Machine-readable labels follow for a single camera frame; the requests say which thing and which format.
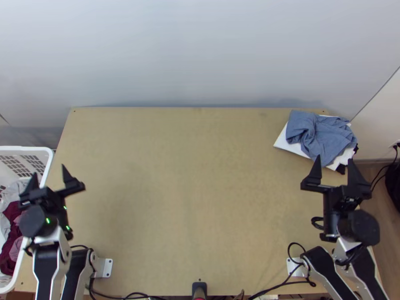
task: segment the white plastic basket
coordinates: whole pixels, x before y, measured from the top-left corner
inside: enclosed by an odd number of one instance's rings
[[[38,175],[40,187],[44,187],[53,157],[54,152],[46,147],[0,146],[0,189],[4,190],[17,180],[26,180],[34,172]],[[27,243],[28,238],[24,237],[12,279],[8,283],[0,282],[0,294],[6,294],[14,288]]]

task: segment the table surface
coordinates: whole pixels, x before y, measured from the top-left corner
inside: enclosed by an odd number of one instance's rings
[[[287,247],[321,242],[311,217],[322,195],[300,190],[312,161],[273,147],[287,108],[74,108],[47,184],[63,187],[61,164],[86,191],[67,198],[70,245],[113,259],[94,287],[111,295],[246,295],[288,275]],[[327,113],[322,109],[309,109]],[[346,183],[324,169],[322,182]],[[293,256],[301,250],[292,249]],[[22,262],[18,291],[35,291],[32,259]],[[319,284],[273,293],[321,293]]]

